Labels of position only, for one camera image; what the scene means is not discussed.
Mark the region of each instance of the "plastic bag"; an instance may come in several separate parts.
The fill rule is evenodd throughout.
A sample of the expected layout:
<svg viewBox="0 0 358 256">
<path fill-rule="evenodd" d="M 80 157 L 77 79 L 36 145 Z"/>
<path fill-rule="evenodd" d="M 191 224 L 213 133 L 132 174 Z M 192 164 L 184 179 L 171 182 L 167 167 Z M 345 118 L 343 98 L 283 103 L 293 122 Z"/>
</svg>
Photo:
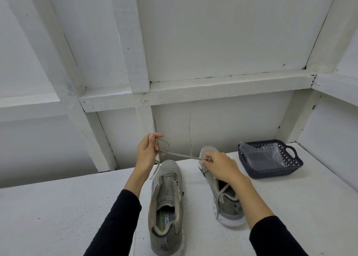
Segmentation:
<svg viewBox="0 0 358 256">
<path fill-rule="evenodd" d="M 240 142 L 240 150 L 244 154 L 247 163 L 254 170 L 287 167 L 277 143 L 267 144 L 257 149 L 253 146 Z"/>
</svg>

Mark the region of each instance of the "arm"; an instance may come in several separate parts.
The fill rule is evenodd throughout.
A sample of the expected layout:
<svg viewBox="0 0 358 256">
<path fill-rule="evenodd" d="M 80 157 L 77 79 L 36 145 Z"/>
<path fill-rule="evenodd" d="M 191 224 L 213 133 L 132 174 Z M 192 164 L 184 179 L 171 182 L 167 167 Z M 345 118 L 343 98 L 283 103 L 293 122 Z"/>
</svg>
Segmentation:
<svg viewBox="0 0 358 256">
<path fill-rule="evenodd" d="M 200 161 L 219 180 L 230 184 L 238 195 L 251 230 L 250 242 L 257 255 L 307 255 L 285 225 L 266 205 L 250 178 L 225 153 L 206 153 L 212 162 Z"/>
<path fill-rule="evenodd" d="M 89 255 L 128 255 L 142 209 L 139 195 L 154 165 L 158 148 L 156 137 L 147 134 L 138 145 L 137 163 L 124 189 L 85 252 Z"/>
</svg>

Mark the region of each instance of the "hand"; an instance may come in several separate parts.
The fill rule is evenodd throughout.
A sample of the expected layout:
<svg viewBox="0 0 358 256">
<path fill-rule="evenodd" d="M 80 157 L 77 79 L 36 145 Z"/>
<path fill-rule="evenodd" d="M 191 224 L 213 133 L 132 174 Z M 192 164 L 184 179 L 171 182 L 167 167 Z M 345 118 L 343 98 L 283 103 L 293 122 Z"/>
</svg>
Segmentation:
<svg viewBox="0 0 358 256">
<path fill-rule="evenodd" d="M 225 153 L 217 151 L 206 152 L 207 157 L 211 157 L 210 161 L 200 161 L 200 164 L 206 167 L 214 177 L 228 184 L 232 184 L 240 177 L 245 177 L 239 170 L 235 160 L 228 157 Z"/>
<path fill-rule="evenodd" d="M 138 144 L 137 163 L 134 169 L 144 178 L 144 181 L 148 179 L 158 153 L 158 141 L 155 139 L 161 137 L 163 137 L 162 134 L 147 134 Z"/>
</svg>

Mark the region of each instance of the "right hand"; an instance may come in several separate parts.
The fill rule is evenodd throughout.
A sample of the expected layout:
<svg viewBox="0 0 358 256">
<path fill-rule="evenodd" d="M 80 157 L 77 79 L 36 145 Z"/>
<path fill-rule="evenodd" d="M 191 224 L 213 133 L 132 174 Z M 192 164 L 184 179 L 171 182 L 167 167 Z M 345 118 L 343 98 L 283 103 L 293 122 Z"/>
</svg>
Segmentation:
<svg viewBox="0 0 358 256">
<path fill-rule="evenodd" d="M 240 172 L 236 161 L 228 157 L 226 153 L 207 151 L 206 156 L 211 157 L 213 160 L 212 163 L 209 161 L 200 161 L 200 164 L 206 167 L 217 179 L 231 184 L 236 179 L 244 176 Z"/>
</svg>

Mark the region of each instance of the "left hand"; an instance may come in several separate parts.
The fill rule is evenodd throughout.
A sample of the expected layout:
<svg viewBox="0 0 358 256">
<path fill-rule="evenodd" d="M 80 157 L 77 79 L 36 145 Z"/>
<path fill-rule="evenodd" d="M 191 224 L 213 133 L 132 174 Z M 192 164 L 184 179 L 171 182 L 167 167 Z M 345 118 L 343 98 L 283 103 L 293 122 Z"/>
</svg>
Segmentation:
<svg viewBox="0 0 358 256">
<path fill-rule="evenodd" d="M 156 138 L 161 137 L 163 137 L 162 134 L 147 134 L 138 144 L 137 163 L 134 170 L 143 176 L 144 181 L 148 179 L 155 162 L 155 156 L 158 153 L 158 141 L 156 141 Z"/>
</svg>

